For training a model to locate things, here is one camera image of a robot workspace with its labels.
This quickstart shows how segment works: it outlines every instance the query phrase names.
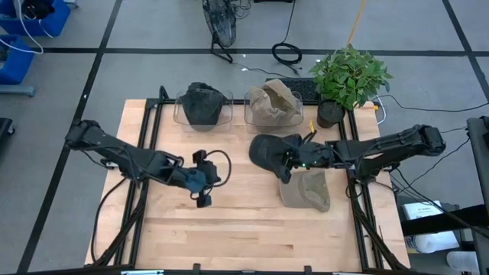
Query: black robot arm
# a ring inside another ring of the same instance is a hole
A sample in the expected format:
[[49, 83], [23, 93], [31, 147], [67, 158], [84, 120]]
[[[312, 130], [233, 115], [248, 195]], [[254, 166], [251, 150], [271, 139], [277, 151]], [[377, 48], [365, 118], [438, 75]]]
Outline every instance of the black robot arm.
[[95, 121], [81, 121], [72, 126], [66, 136], [66, 145], [71, 150], [95, 151], [116, 163], [127, 178], [137, 182], [152, 179], [198, 193], [198, 207], [211, 204], [210, 196], [205, 191], [221, 180], [212, 161], [205, 160], [204, 150], [193, 155], [197, 167], [183, 168], [182, 157], [134, 147], [106, 134]]
[[[446, 147], [438, 129], [428, 125], [415, 125], [400, 133], [367, 141], [319, 144], [310, 142], [314, 134], [304, 140], [298, 134], [258, 135], [251, 143], [250, 158], [258, 166], [275, 172], [284, 183], [289, 182], [290, 171], [297, 167], [348, 169], [355, 179], [364, 182], [374, 179], [384, 168], [398, 167], [402, 160], [416, 155], [438, 156]], [[256, 154], [256, 151], [264, 151], [265, 144], [267, 153]]]

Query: wooden tabletop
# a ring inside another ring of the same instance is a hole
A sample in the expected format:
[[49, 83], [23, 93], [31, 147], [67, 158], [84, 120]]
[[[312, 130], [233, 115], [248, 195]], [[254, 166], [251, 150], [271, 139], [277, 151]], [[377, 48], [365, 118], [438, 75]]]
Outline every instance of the wooden tabletop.
[[[144, 100], [126, 101], [118, 138], [137, 144], [144, 105]], [[301, 271], [310, 265], [313, 271], [361, 271], [351, 203], [345, 195], [345, 171], [324, 170], [331, 197], [328, 212], [286, 208], [280, 200], [275, 175], [249, 160], [248, 148], [256, 134], [247, 131], [243, 106], [233, 108], [230, 131], [198, 133], [173, 120], [173, 105], [164, 106], [157, 150], [184, 157], [188, 167], [195, 151], [221, 149], [232, 159], [232, 175], [228, 184], [212, 191], [212, 206], [204, 209], [196, 208], [187, 190], [151, 181], [137, 268], [188, 270], [194, 263], [200, 263], [203, 270]], [[303, 136], [310, 131], [309, 120], [316, 121], [316, 107], [305, 106], [304, 115], [305, 120], [297, 130]], [[355, 117], [361, 140], [379, 136], [371, 103], [356, 109]], [[345, 118], [350, 134], [348, 116]], [[314, 138], [316, 142], [340, 139], [337, 126], [328, 130], [316, 126], [316, 129], [319, 131]], [[228, 172], [227, 160], [219, 154], [209, 159], [224, 178]], [[120, 172], [109, 171], [103, 194], [120, 179]], [[390, 177], [385, 172], [377, 181], [390, 186]], [[370, 184], [369, 189], [377, 231], [399, 261], [409, 266], [392, 191], [376, 184]], [[125, 183], [109, 196], [102, 208], [96, 237], [97, 257], [121, 227], [127, 192], [128, 183]], [[373, 267], [368, 238], [365, 243]], [[130, 245], [126, 247], [127, 262]], [[88, 255], [86, 259], [86, 263], [91, 262]]]

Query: blue storage container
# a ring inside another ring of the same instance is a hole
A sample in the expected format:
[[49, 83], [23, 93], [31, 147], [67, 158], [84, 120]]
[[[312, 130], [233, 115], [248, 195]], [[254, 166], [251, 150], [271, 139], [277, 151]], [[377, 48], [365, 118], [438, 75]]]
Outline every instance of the blue storage container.
[[[52, 4], [54, 13], [49, 14], [45, 19], [41, 19], [40, 23], [38, 19], [22, 19], [29, 34], [31, 36], [47, 36], [47, 32], [52, 37], [60, 35], [70, 15], [70, 7], [64, 0], [40, 1]], [[0, 27], [4, 28], [9, 34], [27, 35], [19, 18], [0, 18]]]
[[[22, 41], [20, 35], [0, 35], [5, 43], [10, 44], [22, 50], [31, 50], [28, 45]], [[0, 69], [0, 84], [20, 84], [24, 80], [25, 74], [29, 70], [34, 53], [25, 53], [20, 50], [9, 48], [7, 60]]]
[[0, 16], [6, 18], [16, 18], [14, 1], [17, 0], [0, 0]]

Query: black keyboard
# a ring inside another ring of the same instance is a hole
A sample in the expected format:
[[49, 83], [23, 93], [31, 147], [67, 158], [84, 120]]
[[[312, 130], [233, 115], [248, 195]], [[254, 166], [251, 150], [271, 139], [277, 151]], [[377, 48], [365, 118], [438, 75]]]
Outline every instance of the black keyboard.
[[303, 102], [317, 101], [319, 98], [316, 92], [316, 84], [312, 78], [289, 78], [280, 79], [285, 86], [289, 87], [292, 92], [298, 92], [303, 97]]

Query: black fan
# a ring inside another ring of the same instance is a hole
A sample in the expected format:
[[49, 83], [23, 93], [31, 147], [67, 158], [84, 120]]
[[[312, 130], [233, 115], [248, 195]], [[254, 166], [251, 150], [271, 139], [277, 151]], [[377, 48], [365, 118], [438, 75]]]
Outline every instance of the black fan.
[[[211, 53], [232, 63], [232, 57], [224, 48], [230, 47], [236, 40], [236, 17], [229, 0], [202, 0], [204, 15], [212, 34]], [[226, 56], [214, 51], [218, 44]]]

